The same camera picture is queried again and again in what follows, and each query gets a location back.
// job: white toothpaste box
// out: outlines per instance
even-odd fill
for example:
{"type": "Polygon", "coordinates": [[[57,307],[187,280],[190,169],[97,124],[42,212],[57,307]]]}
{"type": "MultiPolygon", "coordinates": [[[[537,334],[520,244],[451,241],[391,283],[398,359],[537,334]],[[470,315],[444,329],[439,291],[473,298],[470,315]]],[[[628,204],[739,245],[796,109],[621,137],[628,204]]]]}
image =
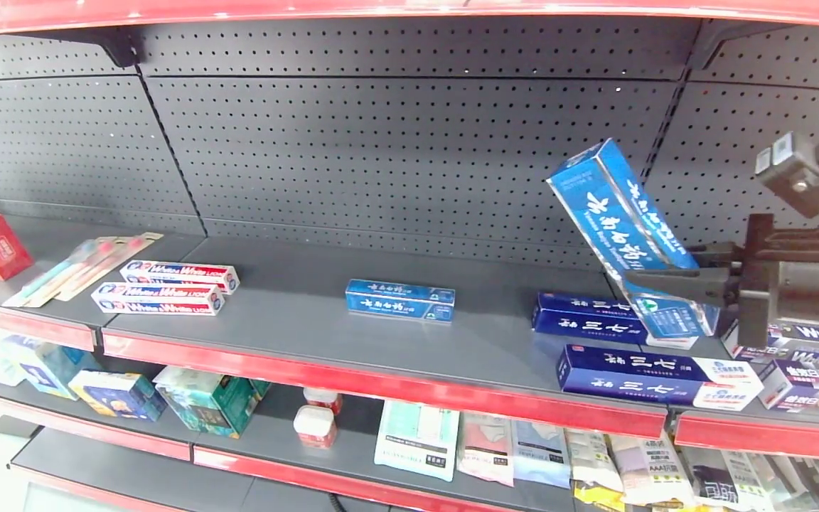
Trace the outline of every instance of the white toothpaste box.
{"type": "Polygon", "coordinates": [[[103,312],[216,315],[224,299],[215,284],[105,282],[90,295],[103,312]]]}
{"type": "Polygon", "coordinates": [[[131,260],[119,270],[127,282],[156,282],[166,284],[209,283],[219,287],[223,294],[236,292],[240,280],[230,265],[204,263],[150,262],[131,260]]]}

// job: small container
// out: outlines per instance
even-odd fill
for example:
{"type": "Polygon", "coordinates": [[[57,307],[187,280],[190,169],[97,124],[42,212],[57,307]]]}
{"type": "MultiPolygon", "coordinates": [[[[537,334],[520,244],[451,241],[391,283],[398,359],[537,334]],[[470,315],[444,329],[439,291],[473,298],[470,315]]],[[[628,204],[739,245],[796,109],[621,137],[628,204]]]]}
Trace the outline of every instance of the small container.
{"type": "Polygon", "coordinates": [[[304,387],[302,388],[302,395],[305,395],[305,401],[309,405],[327,407],[334,412],[335,416],[341,413],[343,398],[341,394],[336,391],[316,387],[304,387]]]}
{"type": "Polygon", "coordinates": [[[306,447],[329,448],[337,438],[334,412],[327,407],[302,405],[296,412],[293,428],[299,434],[299,441],[306,447]]]}

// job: metal bracket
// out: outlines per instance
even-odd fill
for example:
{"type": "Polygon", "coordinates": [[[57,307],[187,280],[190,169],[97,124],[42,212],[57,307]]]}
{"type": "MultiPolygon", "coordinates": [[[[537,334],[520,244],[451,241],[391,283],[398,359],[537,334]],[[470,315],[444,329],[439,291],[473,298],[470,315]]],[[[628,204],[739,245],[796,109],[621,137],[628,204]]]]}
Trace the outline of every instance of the metal bracket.
{"type": "Polygon", "coordinates": [[[137,52],[131,42],[131,36],[120,27],[69,28],[42,32],[18,32],[9,35],[20,36],[21,38],[53,39],[97,45],[103,48],[109,60],[113,61],[117,68],[130,68],[139,64],[137,52]]]}
{"type": "Polygon", "coordinates": [[[794,25],[764,21],[707,20],[697,33],[691,55],[688,56],[688,68],[708,68],[716,55],[719,55],[719,50],[726,41],[756,36],[758,33],[773,32],[790,26],[794,25]]]}

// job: dark blue toothpaste box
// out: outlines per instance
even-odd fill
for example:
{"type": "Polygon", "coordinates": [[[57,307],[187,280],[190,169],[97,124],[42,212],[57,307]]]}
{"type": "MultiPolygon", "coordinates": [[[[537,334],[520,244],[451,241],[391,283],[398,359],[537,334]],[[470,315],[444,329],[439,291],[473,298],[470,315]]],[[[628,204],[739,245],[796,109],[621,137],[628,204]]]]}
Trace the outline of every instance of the dark blue toothpaste box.
{"type": "Polygon", "coordinates": [[[450,288],[351,279],[347,286],[347,308],[364,314],[449,324],[454,318],[456,295],[450,288]]]}
{"type": "Polygon", "coordinates": [[[537,333],[646,344],[646,327],[628,302],[540,292],[532,311],[537,333]]]}
{"type": "Polygon", "coordinates": [[[751,364],[569,344],[558,363],[562,391],[656,404],[741,411],[763,385],[751,364]]]}

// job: blue toothpaste box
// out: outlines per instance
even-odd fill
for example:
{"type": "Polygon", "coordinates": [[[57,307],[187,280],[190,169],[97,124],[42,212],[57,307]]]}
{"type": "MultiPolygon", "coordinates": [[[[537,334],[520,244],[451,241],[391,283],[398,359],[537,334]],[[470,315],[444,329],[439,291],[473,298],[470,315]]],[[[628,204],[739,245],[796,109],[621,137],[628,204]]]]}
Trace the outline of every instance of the blue toothpaste box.
{"type": "Polygon", "coordinates": [[[157,421],[166,401],[140,373],[81,370],[68,387],[97,414],[157,421]]]}
{"type": "Polygon", "coordinates": [[[751,364],[588,346],[564,347],[562,391],[657,404],[741,411],[763,385],[751,364]]]}
{"type": "Polygon", "coordinates": [[[625,271],[695,269],[697,263],[643,191],[614,140],[568,159],[546,182],[657,346],[687,349],[698,337],[714,334],[718,308],[624,281],[625,271]]]}
{"type": "Polygon", "coordinates": [[[773,360],[812,363],[819,368],[819,325],[795,324],[783,321],[771,324],[767,330],[766,348],[738,344],[738,325],[722,338],[726,350],[738,361],[770,363],[773,360]]]}
{"type": "Polygon", "coordinates": [[[761,372],[767,409],[787,412],[819,411],[819,369],[810,363],[774,360],[761,372]]]}
{"type": "Polygon", "coordinates": [[[81,370],[100,369],[89,352],[20,334],[4,338],[3,349],[37,391],[71,400],[77,400],[77,393],[68,387],[75,375],[81,370]]]}
{"type": "Polygon", "coordinates": [[[347,309],[449,324],[454,318],[455,295],[450,288],[350,279],[347,309]]]}
{"type": "Polygon", "coordinates": [[[537,295],[532,329],[537,333],[634,344],[646,344],[649,335],[627,302],[556,292],[537,295]]]}

